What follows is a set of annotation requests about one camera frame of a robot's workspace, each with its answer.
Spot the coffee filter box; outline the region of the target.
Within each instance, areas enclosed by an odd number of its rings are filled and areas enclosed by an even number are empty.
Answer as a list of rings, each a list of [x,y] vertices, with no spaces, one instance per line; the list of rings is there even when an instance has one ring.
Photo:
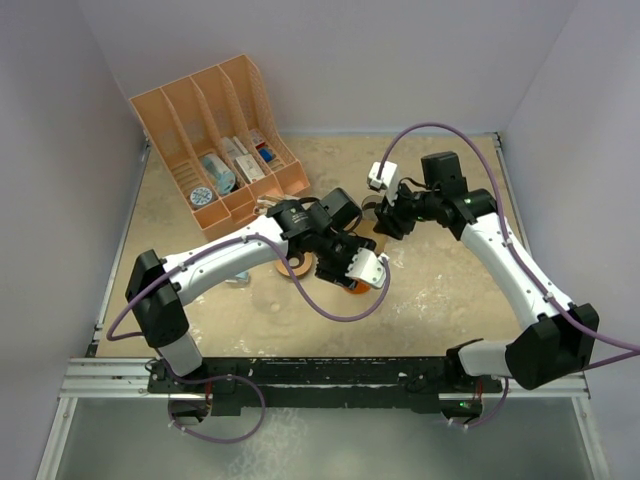
[[[286,211],[296,212],[300,210],[303,205],[312,203],[315,200],[315,197],[261,195],[255,201],[253,214],[257,216],[266,215],[270,210],[274,210],[276,213]]]

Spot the brown paper coffee filter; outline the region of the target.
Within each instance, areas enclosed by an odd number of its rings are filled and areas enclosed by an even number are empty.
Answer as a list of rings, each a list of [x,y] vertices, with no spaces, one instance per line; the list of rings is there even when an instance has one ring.
[[[385,234],[375,232],[375,226],[376,221],[367,218],[363,218],[358,225],[352,224],[353,233],[359,237],[367,238],[374,241],[376,243],[376,246],[373,251],[376,255],[380,255],[384,252],[389,237]]]

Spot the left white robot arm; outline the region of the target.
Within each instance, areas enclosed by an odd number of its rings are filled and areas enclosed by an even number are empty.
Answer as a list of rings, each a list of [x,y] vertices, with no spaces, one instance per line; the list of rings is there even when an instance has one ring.
[[[125,297],[148,346],[169,364],[171,381],[194,392],[206,378],[185,306],[253,267],[275,259],[301,260],[311,253],[321,280],[348,290],[359,284],[388,287],[375,241],[348,229],[361,214],[352,198],[336,188],[321,199],[278,201],[243,228],[199,248],[164,258],[152,250],[140,254]]]

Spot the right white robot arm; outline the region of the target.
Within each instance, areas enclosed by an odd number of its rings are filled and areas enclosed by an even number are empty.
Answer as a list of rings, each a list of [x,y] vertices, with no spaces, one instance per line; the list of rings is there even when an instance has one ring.
[[[492,375],[533,390],[586,368],[594,346],[586,332],[599,325],[594,307],[576,304],[548,279],[499,216],[493,195],[469,190],[455,153],[425,156],[421,165],[424,182],[410,190],[396,164],[373,164],[367,185],[384,195],[375,207],[376,231],[400,240],[418,222],[448,229],[489,272],[522,329],[513,340],[478,339],[449,349],[446,383],[467,391]]]

